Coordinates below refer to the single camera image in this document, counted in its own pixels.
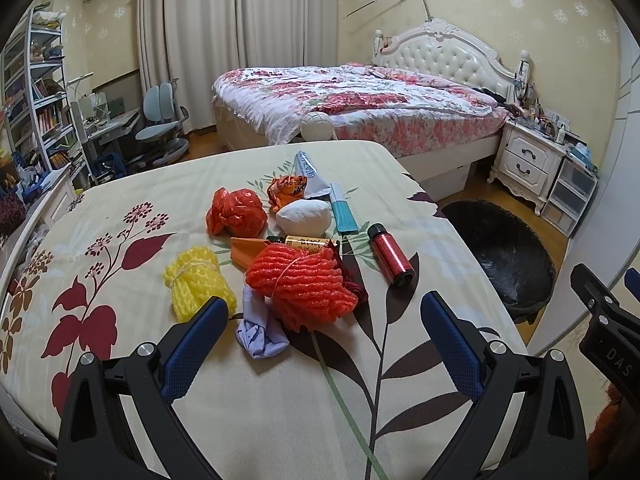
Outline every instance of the mattress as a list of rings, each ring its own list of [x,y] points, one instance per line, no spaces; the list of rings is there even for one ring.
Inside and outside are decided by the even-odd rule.
[[[270,145],[290,142],[307,113],[325,112],[339,139],[373,140],[396,158],[490,136],[508,116],[466,86],[382,67],[235,70],[213,90]]]
[[[84,351],[102,359],[127,356],[176,323],[162,272],[181,251],[213,248],[241,310],[243,273],[231,264],[228,235],[207,235],[205,213],[221,186],[249,187],[266,202],[268,181],[289,173],[299,148],[222,153],[78,197],[47,234],[2,314],[0,340],[5,349],[11,338],[13,352],[2,361],[0,383],[39,427],[58,434],[68,377]],[[386,478],[420,479],[470,406],[426,344],[421,297],[436,289],[487,339],[499,337],[515,352],[526,348],[473,254],[382,146],[345,140],[304,148],[322,176],[347,194],[360,232],[343,239],[342,252],[361,274],[369,304],[358,318],[349,314],[316,331],[327,374],[308,333],[291,335],[292,348],[277,357],[255,361],[236,341],[238,321],[230,320],[174,410],[228,480],[376,478],[357,431]],[[265,234],[280,234],[275,215],[268,218]],[[375,222],[411,258],[418,273],[412,295],[389,292],[366,242]],[[328,234],[337,235],[333,225]],[[131,407],[125,404],[142,455],[162,473]],[[488,463],[499,461],[515,421],[511,410]]]

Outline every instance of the chair seat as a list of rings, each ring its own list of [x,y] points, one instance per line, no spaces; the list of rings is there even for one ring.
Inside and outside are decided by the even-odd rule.
[[[148,126],[136,133],[136,140],[139,140],[140,142],[154,142],[155,140],[160,140],[162,136],[173,130],[179,122],[180,121],[173,121],[172,123]]]

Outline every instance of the nightstand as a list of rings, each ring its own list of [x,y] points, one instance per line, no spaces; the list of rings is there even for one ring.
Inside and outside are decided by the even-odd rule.
[[[497,178],[511,193],[533,202],[539,216],[566,150],[566,146],[509,120],[487,182]]]

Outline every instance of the white tufted headboard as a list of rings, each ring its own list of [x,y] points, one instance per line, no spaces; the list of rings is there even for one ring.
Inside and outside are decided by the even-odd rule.
[[[434,18],[392,38],[386,48],[381,30],[374,38],[374,62],[437,75],[476,88],[487,88],[514,102],[515,74],[498,60],[498,53],[455,25]]]

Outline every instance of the bed frame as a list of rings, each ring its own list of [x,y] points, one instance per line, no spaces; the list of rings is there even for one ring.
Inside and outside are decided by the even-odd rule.
[[[484,87],[514,102],[515,74],[502,65],[496,50],[440,18],[423,23],[385,44],[381,30],[373,41],[374,63],[390,68],[437,75],[472,87]],[[266,146],[266,138],[221,100],[214,102],[218,136],[230,150]],[[404,156],[398,162],[418,182],[468,166],[494,155],[501,132],[436,152]]]

